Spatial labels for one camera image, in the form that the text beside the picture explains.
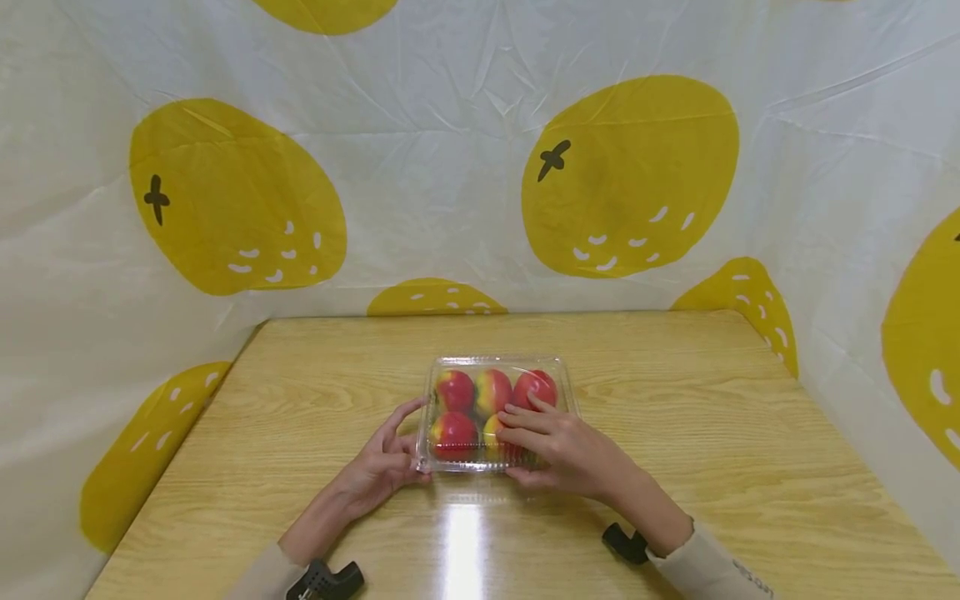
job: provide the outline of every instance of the yellow orange pattern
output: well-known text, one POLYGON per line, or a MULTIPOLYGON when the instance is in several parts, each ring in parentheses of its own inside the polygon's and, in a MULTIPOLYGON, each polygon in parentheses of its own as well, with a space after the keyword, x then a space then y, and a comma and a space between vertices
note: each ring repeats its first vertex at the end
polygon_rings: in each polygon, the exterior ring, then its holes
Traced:
POLYGON ((707 84, 629 80, 558 114, 523 174, 522 211, 537 258, 578 277, 623 277, 683 257, 727 199, 736 116, 707 84))
POLYGON ((671 310, 739 311, 763 336, 794 377, 800 374, 797 342, 786 302, 766 268, 749 256, 731 260, 674 302, 671 310))
POLYGON ((409 279, 388 288, 367 308, 370 317, 395 315, 498 315, 507 309, 480 290, 449 279, 409 279))
POLYGON ((156 245, 208 294, 314 285, 344 262, 347 224, 324 170, 239 108, 158 108, 133 130, 130 178, 156 245))
POLYGON ((81 491, 80 526, 94 547, 110 553, 120 543, 229 367, 219 362, 184 371, 140 405, 81 491))
POLYGON ((960 469, 960 210, 910 261, 881 326, 883 361, 900 401, 960 469))
POLYGON ((380 20, 396 0, 253 0, 278 21, 311 34, 342 36, 380 20))

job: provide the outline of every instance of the wooden table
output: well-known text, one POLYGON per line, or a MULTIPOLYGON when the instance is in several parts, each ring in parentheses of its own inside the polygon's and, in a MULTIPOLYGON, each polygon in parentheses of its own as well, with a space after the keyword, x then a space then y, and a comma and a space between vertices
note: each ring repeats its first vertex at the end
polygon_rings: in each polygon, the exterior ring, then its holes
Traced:
MULTIPOLYGON (((583 417, 783 598, 960 598, 948 571, 736 313, 267 323, 87 596, 219 598, 437 355, 557 353, 583 417)), ((405 423, 413 429, 413 419, 405 423)), ((340 542, 373 598, 673 598, 615 560, 616 516, 502 478, 408 489, 340 542)))

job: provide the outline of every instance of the black clip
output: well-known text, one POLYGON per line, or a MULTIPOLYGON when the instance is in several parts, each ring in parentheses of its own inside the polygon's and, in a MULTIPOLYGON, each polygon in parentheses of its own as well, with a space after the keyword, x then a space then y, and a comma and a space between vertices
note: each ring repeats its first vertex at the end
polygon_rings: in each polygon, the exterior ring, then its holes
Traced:
POLYGON ((315 560, 287 591, 287 600, 347 600, 363 585, 363 573, 357 563, 350 563, 339 573, 334 573, 323 561, 315 560))
POLYGON ((614 523, 603 532, 603 542, 630 564, 644 564, 650 560, 647 556, 647 540, 637 532, 634 532, 632 538, 628 538, 620 523, 614 523))

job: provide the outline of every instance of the plastic sheet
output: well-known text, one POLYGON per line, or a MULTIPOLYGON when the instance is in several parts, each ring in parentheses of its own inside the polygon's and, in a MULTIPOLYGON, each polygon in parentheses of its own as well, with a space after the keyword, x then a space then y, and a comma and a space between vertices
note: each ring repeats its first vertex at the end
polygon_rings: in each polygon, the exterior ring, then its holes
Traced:
POLYGON ((256 324, 411 312, 735 307, 960 571, 956 2, 0 15, 0 595, 83 595, 256 324))

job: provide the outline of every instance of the clear plastic clamshell box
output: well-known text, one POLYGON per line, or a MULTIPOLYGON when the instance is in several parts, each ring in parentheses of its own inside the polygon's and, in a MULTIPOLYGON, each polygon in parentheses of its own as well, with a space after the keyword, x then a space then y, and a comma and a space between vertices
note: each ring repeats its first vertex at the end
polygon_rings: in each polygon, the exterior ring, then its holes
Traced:
POLYGON ((502 444, 496 414, 507 403, 531 408, 528 393, 558 410, 580 415, 566 366, 558 356, 443 356, 426 377, 417 469, 497 472, 534 466, 531 452, 502 444))

